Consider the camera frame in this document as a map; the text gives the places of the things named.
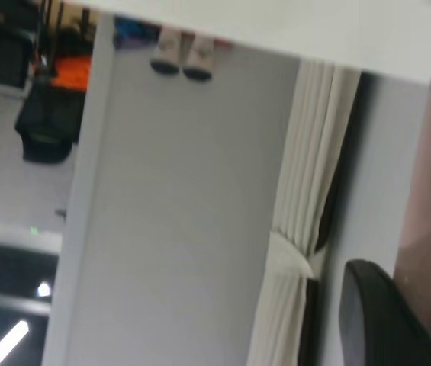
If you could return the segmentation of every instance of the curtain tieback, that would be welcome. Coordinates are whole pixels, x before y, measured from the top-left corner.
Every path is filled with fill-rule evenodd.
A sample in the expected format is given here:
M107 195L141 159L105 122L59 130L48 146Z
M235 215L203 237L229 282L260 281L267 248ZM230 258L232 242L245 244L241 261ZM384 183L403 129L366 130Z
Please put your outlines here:
M282 234L274 231L269 234L265 268L266 271L314 278L314 272L304 255Z

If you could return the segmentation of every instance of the shoe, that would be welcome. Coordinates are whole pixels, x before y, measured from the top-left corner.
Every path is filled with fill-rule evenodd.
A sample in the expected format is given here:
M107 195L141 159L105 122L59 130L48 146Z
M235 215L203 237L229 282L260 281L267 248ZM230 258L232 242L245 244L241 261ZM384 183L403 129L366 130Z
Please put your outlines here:
M212 79L213 71L214 39L197 35L191 45L183 72L191 80L206 82Z
M346 366L431 366L431 338L388 274L346 264L339 310Z
M154 71L162 75L179 73L179 54L182 44L182 32L164 27L159 35L150 65Z

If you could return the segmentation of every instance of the white curtain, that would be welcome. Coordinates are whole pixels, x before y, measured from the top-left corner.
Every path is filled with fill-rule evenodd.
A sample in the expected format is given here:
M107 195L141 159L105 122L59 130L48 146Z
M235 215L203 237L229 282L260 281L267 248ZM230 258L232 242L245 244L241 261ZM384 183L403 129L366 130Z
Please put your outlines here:
M295 366L320 218L360 72L300 64L247 366Z

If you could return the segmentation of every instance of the orange object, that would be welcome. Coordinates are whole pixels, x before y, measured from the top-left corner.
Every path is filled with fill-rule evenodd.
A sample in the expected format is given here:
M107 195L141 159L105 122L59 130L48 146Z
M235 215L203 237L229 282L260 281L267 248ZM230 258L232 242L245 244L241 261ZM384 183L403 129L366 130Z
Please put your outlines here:
M92 67L91 56L64 57L56 60L54 86L86 92Z

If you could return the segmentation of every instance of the ceiling light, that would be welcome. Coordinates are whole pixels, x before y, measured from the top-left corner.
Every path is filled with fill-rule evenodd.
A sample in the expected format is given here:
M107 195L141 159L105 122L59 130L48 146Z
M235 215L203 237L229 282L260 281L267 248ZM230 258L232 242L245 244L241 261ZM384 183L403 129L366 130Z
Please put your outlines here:
M5 357L7 357L11 350L15 348L28 332L28 323L21 320L5 337L3 337L0 341L0 362L5 360Z
M37 288L38 297L49 297L53 290L47 282L42 282Z

